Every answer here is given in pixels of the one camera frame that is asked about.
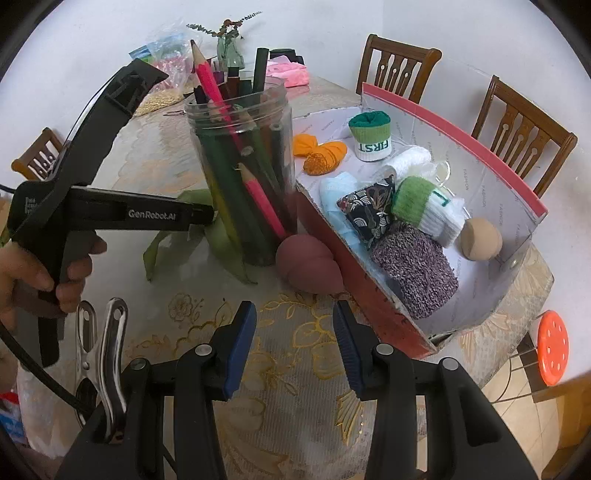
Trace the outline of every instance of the green and white sock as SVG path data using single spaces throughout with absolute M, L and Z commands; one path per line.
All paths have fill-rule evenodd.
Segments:
M 363 161 L 376 161 L 392 153 L 390 117 L 382 111 L 365 112 L 349 120 L 355 139 L 355 155 Z
M 452 245 L 465 221 L 461 206 L 421 177 L 408 177 L 400 184 L 392 214 L 430 235 L 443 248 Z

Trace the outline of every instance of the blue gripper pad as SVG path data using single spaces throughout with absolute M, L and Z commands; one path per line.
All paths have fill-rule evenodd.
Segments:
M 374 368 L 372 350 L 379 340 L 371 327 L 357 323 L 346 300 L 335 302 L 333 328 L 349 386 L 363 400 Z
M 230 325 L 218 328 L 209 344 L 216 352 L 216 365 L 222 375 L 222 398 L 229 400 L 240 387 L 242 373 L 256 329 L 256 307 L 243 301 Z

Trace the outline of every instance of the metal clamp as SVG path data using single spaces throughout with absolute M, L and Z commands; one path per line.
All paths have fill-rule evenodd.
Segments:
M 125 424 L 126 402 L 121 388 L 121 353 L 127 326 L 127 305 L 121 299 L 107 304 L 105 329 L 98 342 L 96 313 L 87 301 L 76 310 L 76 397 L 92 406 L 97 394 L 106 416 L 105 442 Z M 83 426 L 88 420 L 78 413 Z

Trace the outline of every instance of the white wall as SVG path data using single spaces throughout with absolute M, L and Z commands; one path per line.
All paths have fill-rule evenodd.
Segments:
M 542 198 L 549 215 L 534 243 L 555 278 L 545 307 L 558 311 L 569 331 L 564 379 L 591 370 L 591 80 L 584 68 L 529 0 L 386 1 L 383 36 L 443 52 L 421 104 L 466 132 L 472 132 L 495 74 L 579 137 Z M 497 122 L 485 124 L 481 136 L 488 145 L 504 111 L 495 107 Z M 533 173 L 542 175 L 541 169 Z
M 257 47 L 295 48 L 314 74 L 354 88 L 365 40 L 381 30 L 383 0 L 364 2 L 376 15 L 352 15 L 357 8 L 355 0 L 64 0 L 0 82 L 0 183 L 21 182 L 10 162 L 44 127 L 67 135 L 94 92 L 130 62 L 128 52 L 171 24 L 201 23 L 217 30 L 229 15 L 237 20 L 261 10 L 241 28 L 247 62 L 254 61 Z M 215 39 L 204 37 L 204 42 L 204 54 L 214 55 Z

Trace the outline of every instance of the red stool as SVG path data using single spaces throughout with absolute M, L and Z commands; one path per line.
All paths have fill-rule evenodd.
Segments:
M 566 327 L 562 318 L 560 318 L 560 315 L 558 315 L 558 313 L 556 313 L 554 310 L 547 310 L 537 318 L 540 319 L 537 346 L 538 361 L 523 365 L 518 368 L 511 368 L 511 358 L 515 358 L 516 356 L 520 356 L 524 353 L 532 352 L 536 350 L 536 347 L 533 347 L 532 349 L 525 352 L 511 355 L 509 357 L 509 382 L 511 381 L 511 372 L 537 364 L 540 368 L 542 380 L 544 380 L 544 383 L 547 386 L 552 387 L 556 385 L 564 375 L 566 365 L 569 361 L 569 335 L 566 331 Z M 507 387 L 505 387 L 505 391 L 501 394 L 501 397 L 507 391 L 509 382 L 507 382 Z M 492 403 L 516 400 L 517 398 L 529 397 L 532 394 L 533 392 L 526 395 L 504 398 L 503 400 L 501 400 L 501 397 L 499 397 L 498 400 L 495 400 Z

